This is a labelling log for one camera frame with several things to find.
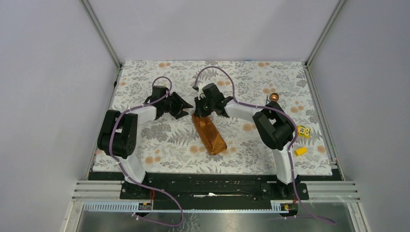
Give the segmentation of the orange cloth napkin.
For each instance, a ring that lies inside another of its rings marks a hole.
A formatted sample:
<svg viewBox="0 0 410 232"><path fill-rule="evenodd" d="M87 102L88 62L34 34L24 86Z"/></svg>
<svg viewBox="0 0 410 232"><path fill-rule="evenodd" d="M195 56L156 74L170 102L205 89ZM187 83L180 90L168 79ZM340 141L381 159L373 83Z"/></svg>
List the orange cloth napkin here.
<svg viewBox="0 0 410 232"><path fill-rule="evenodd" d="M194 114L191 116L199 137L210 155L217 155L227 149L225 140L210 117L199 117Z"/></svg>

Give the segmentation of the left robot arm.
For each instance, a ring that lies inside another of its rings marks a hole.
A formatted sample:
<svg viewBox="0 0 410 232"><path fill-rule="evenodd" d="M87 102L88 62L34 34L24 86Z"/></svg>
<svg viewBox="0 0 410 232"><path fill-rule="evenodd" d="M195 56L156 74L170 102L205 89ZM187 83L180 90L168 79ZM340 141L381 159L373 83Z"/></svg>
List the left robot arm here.
<svg viewBox="0 0 410 232"><path fill-rule="evenodd" d="M176 92L165 86L154 86L152 93L139 106L120 112L108 110L105 113L97 140L97 148L111 156L119 165L125 180L132 185L132 193L139 199L149 195L150 186L144 182L146 171L133 154L137 145L139 126L159 119L169 113L175 119L188 115L185 109L193 108Z"/></svg>

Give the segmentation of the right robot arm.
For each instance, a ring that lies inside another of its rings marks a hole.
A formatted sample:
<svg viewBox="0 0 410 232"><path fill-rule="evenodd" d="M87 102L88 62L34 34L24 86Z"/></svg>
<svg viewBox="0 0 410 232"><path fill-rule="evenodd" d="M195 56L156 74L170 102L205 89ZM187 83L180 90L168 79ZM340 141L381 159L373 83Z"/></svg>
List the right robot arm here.
<svg viewBox="0 0 410 232"><path fill-rule="evenodd" d="M297 190L293 183L297 174L290 154L297 126L279 104L275 101L267 105L239 102L232 96L224 97L213 83L200 83L193 86L193 89L198 92L194 98L193 115L196 118L207 118L216 113L222 117L239 118L255 124L262 142L272 150L276 162L277 178L282 182L277 186L278 195L284 199L291 198Z"/></svg>

